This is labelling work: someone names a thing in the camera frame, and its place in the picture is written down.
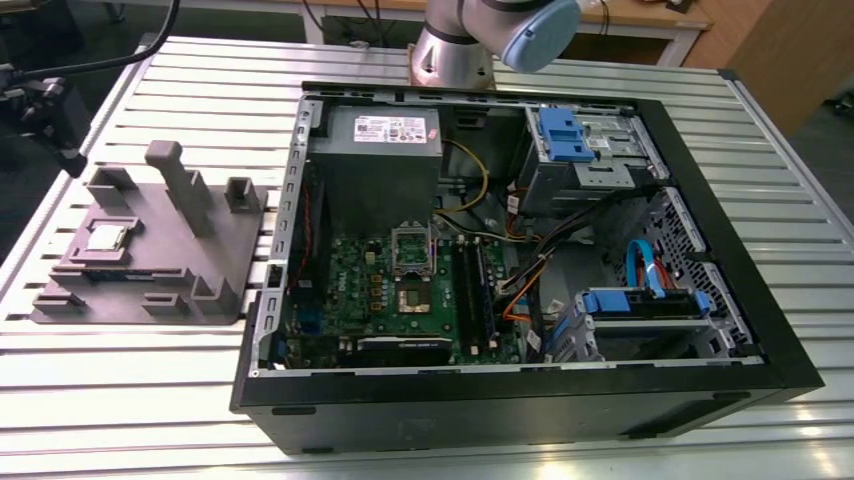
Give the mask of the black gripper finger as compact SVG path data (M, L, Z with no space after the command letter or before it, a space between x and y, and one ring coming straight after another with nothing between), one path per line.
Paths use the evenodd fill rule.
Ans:
M45 134L61 169L72 178L79 178L88 164L88 159L80 152L88 128L80 126L65 128L55 125L45 130Z

